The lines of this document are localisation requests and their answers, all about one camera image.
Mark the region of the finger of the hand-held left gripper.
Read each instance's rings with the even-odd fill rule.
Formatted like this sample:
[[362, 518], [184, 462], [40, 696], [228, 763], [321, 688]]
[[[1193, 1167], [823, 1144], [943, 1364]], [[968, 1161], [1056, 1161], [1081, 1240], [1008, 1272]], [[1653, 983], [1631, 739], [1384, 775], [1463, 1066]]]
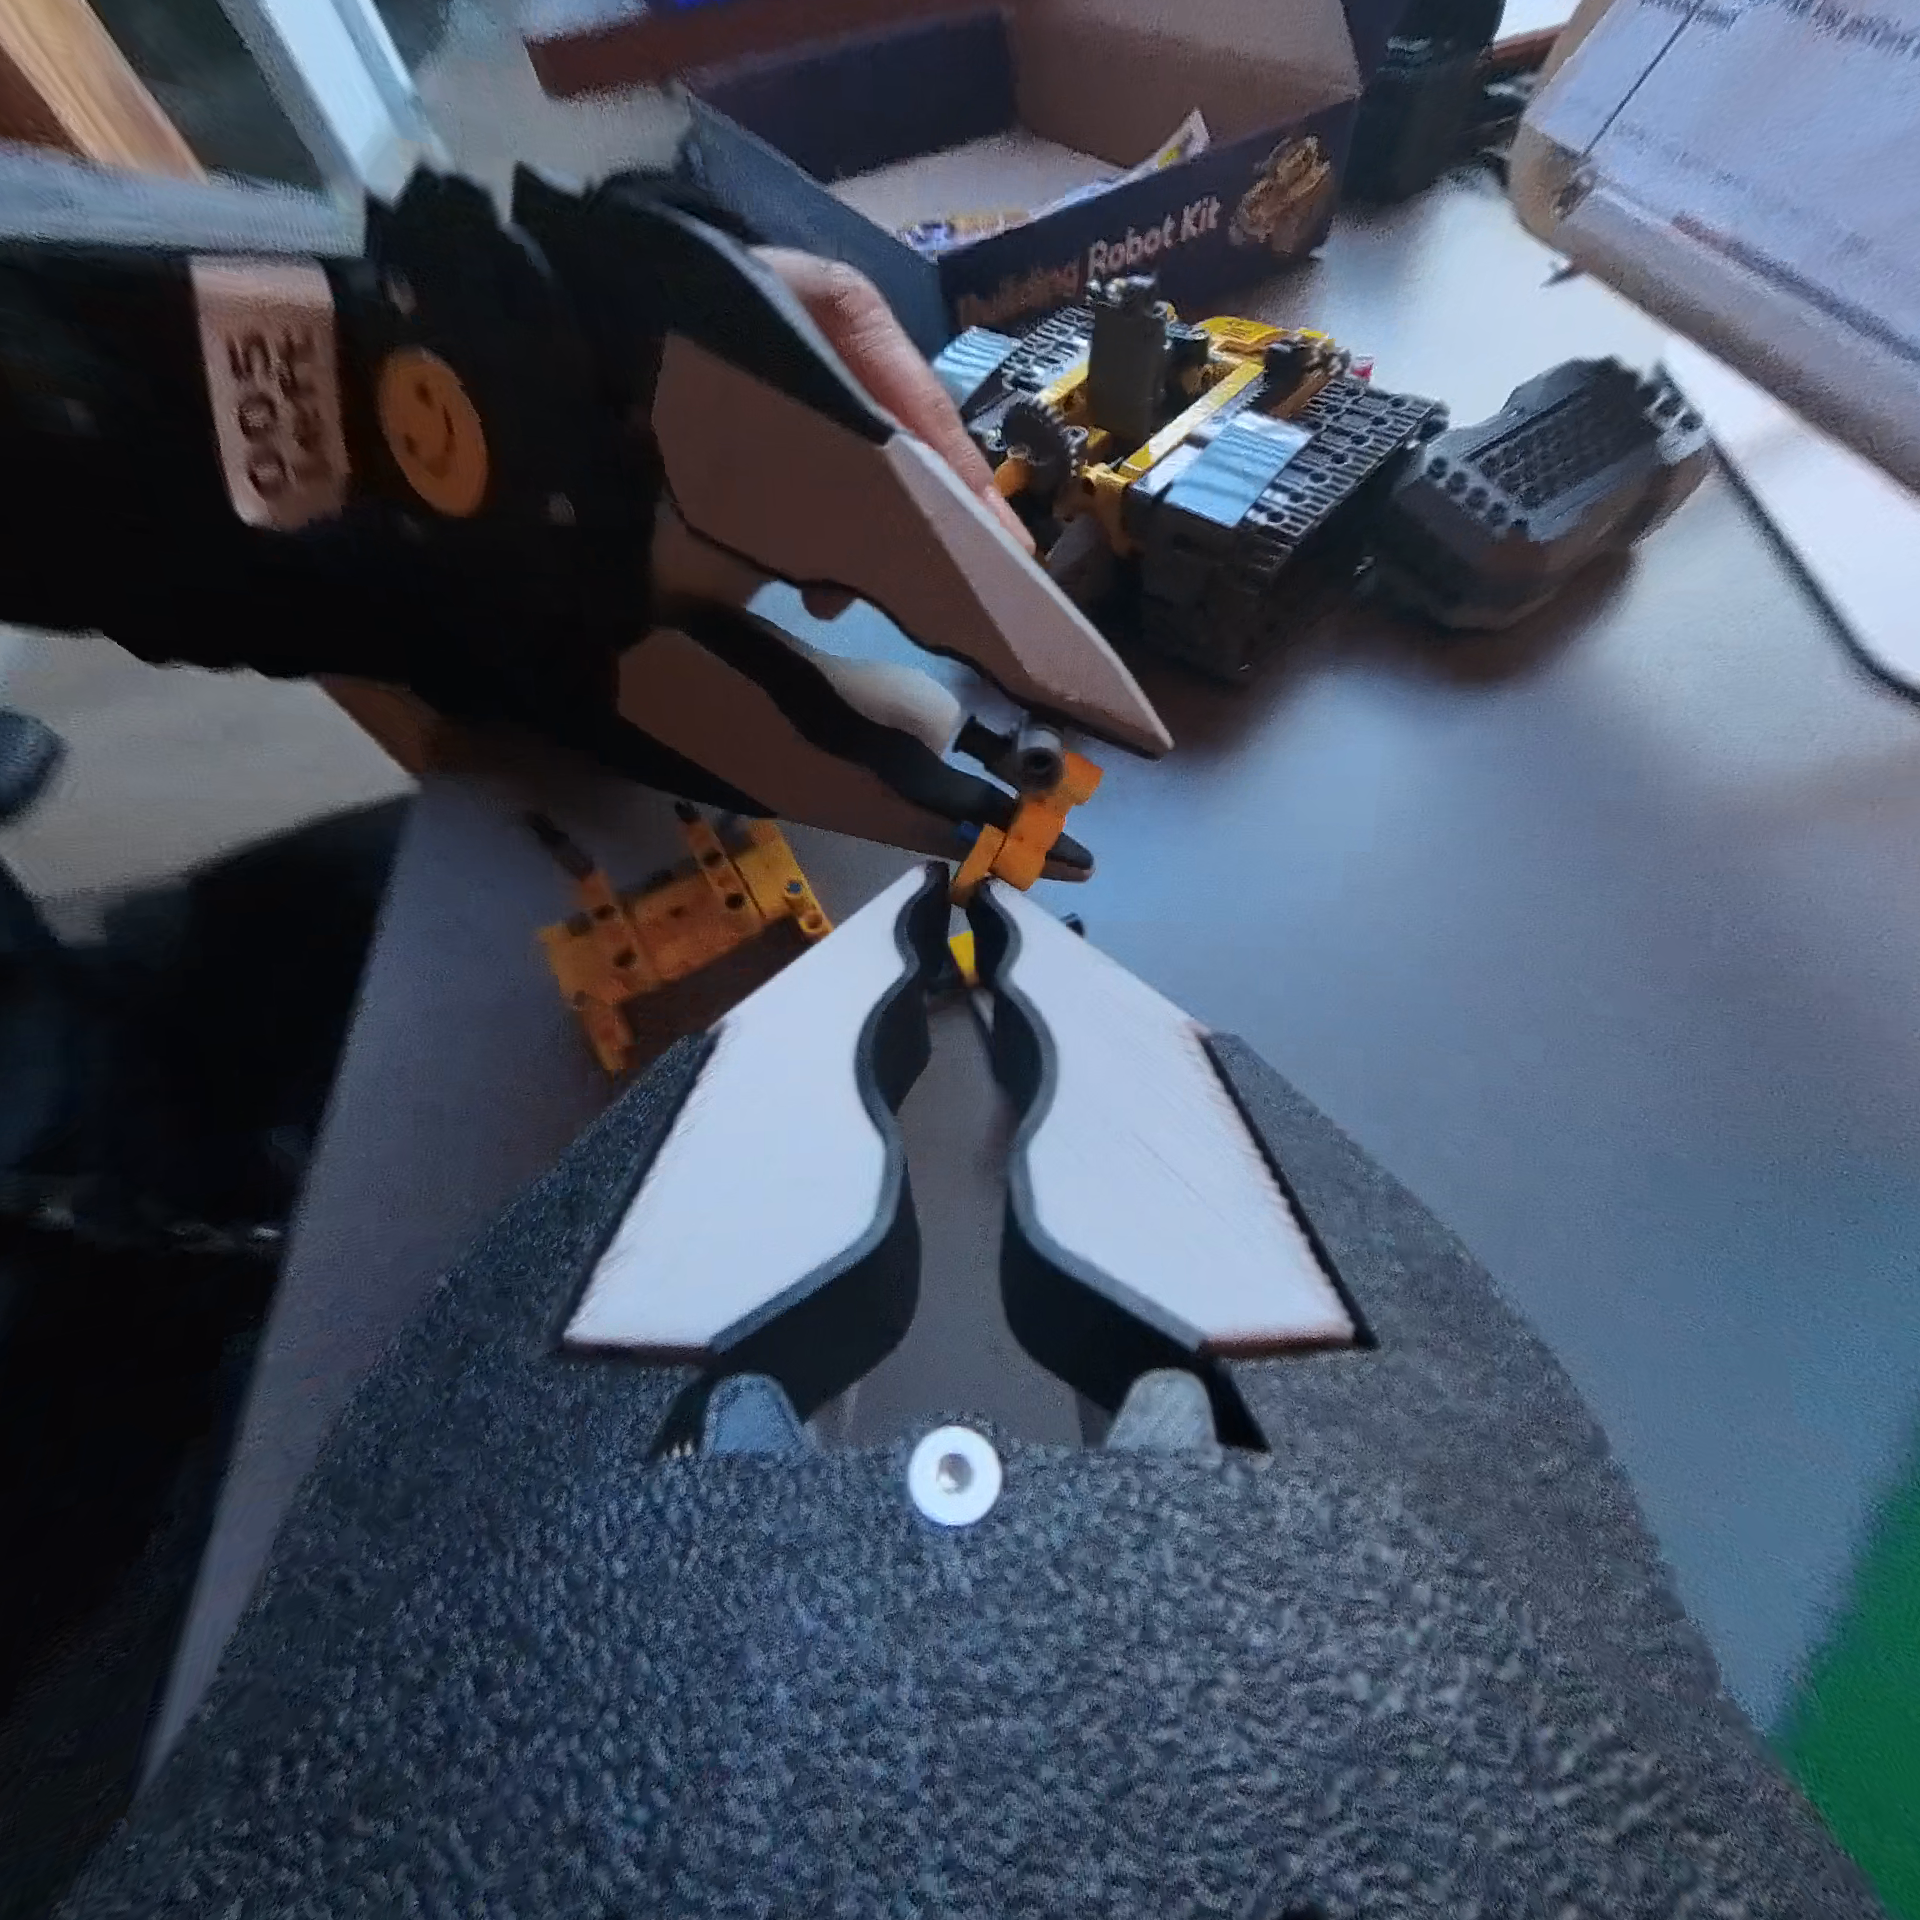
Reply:
[[796, 589], [853, 594], [1033, 713], [1139, 757], [1170, 749], [1115, 645], [906, 430], [867, 439], [676, 331], [655, 433], [692, 535]]
[[950, 761], [970, 709], [932, 674], [846, 661], [781, 630], [656, 630], [619, 663], [619, 713], [761, 810], [963, 859], [1016, 793]]

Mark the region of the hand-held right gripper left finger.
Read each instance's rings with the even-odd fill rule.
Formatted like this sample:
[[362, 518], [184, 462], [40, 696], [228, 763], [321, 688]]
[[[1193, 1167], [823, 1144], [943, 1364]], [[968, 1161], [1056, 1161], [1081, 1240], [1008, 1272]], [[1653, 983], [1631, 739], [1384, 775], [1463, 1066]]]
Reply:
[[914, 869], [719, 1021], [566, 1317], [566, 1352], [768, 1376], [814, 1412], [921, 1304], [900, 1110], [928, 1066], [950, 871]]

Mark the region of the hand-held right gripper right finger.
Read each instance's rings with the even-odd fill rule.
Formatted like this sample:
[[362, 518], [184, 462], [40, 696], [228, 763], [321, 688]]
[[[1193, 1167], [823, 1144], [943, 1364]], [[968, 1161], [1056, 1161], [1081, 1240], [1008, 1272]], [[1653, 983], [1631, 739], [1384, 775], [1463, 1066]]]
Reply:
[[1181, 1372], [1244, 1412], [1244, 1359], [1365, 1346], [1365, 1317], [1228, 1083], [1215, 1032], [1008, 884], [968, 903], [1014, 1106], [1005, 1308], [1104, 1412]]

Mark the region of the small yellow black brick assembly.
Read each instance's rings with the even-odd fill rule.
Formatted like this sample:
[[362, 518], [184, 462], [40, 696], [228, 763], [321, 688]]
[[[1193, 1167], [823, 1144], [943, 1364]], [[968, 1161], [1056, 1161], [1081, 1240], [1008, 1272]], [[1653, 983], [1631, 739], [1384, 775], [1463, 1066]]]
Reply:
[[1096, 801], [1104, 769], [1072, 749], [1059, 728], [1034, 717], [1014, 732], [968, 722], [957, 749], [1014, 786], [1009, 825], [981, 825], [952, 871], [950, 906], [957, 914], [975, 903], [987, 883], [1033, 893], [1041, 877], [1084, 877], [1093, 871], [1090, 856], [1075, 869], [1056, 847], [1068, 840], [1072, 815]]

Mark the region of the toy brick robot model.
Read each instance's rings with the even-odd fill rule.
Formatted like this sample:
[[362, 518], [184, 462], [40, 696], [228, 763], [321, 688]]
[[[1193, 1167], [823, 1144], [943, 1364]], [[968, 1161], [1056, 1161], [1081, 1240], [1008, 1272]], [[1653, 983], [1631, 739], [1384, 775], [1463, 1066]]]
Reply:
[[1118, 645], [1244, 682], [1352, 581], [1449, 426], [1314, 328], [1188, 320], [1158, 275], [932, 360], [1041, 571]]

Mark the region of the green plastic bin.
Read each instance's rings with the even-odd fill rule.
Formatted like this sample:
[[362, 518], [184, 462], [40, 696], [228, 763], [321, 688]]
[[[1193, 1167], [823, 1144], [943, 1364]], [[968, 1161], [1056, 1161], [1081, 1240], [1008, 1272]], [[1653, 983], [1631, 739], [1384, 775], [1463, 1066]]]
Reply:
[[1916, 1479], [1880, 1505], [1777, 1748], [1893, 1918], [1916, 1918]]

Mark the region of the grey desk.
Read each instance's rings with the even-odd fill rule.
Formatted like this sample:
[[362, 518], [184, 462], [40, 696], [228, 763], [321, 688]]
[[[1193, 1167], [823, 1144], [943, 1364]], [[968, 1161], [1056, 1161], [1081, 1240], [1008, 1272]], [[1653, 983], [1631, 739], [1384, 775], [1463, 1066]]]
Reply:
[[[1609, 1433], [1762, 1732], [1916, 1424], [1916, 708], [1720, 474], [1484, 651], [1332, 623], [1177, 736], [1049, 903], [1415, 1190]], [[420, 783], [146, 1751], [356, 1378], [606, 1102], [537, 957], [669, 810], [501, 749]]]

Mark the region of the yellow brick beam assembly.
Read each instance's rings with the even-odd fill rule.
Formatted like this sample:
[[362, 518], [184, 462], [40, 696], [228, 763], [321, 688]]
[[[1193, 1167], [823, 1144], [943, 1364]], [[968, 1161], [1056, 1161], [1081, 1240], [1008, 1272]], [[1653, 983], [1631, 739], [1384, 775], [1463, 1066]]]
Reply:
[[676, 802], [686, 856], [629, 888], [554, 818], [520, 822], [573, 883], [573, 912], [541, 927], [541, 948], [610, 1079], [635, 1076], [833, 935], [771, 822], [708, 822]]

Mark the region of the open cardboard kit box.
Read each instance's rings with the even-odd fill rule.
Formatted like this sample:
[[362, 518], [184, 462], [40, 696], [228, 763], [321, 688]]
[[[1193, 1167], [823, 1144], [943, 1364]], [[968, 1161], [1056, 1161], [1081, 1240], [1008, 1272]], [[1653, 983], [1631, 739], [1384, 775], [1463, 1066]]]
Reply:
[[1093, 280], [1314, 254], [1395, 3], [520, 3], [549, 96], [676, 90], [677, 169], [921, 345]]

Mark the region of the person's dark clothing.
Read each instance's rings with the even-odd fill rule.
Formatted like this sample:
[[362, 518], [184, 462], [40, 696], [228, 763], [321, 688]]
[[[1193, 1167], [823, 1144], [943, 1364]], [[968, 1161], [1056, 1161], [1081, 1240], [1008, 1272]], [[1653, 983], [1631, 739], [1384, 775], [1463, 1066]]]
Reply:
[[411, 801], [123, 893], [5, 869], [5, 1918], [143, 1775]]

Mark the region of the wooden panel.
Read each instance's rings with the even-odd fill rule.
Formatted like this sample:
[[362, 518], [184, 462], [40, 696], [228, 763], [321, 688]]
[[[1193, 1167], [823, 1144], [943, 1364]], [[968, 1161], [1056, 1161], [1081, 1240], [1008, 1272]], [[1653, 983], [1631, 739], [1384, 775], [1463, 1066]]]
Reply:
[[5, 3], [5, 144], [152, 179], [206, 179], [89, 3]]

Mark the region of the dark grey studded shell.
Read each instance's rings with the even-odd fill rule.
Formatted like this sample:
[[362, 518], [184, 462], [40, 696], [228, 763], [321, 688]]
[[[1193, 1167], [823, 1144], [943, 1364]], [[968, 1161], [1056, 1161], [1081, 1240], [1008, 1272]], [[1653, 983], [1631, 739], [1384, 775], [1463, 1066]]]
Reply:
[[1373, 595], [1442, 632], [1508, 632], [1631, 552], [1703, 481], [1714, 437], [1662, 375], [1565, 360], [1435, 437], [1372, 535]]

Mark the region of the small black container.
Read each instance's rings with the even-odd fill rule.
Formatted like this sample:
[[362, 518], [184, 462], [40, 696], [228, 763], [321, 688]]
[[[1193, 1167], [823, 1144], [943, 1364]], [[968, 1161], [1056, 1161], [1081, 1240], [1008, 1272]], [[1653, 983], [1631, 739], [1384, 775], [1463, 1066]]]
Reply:
[[1457, 159], [1508, 3], [1392, 3], [1365, 75], [1346, 204], [1403, 204]]

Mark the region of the wooden instruction sheet board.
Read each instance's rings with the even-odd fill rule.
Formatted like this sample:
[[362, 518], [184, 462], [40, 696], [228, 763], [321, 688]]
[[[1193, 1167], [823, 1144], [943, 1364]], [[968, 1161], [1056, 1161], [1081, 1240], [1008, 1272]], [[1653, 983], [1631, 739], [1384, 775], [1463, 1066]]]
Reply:
[[1742, 494], [1916, 696], [1916, 3], [1578, 3], [1508, 192], [1686, 341]]

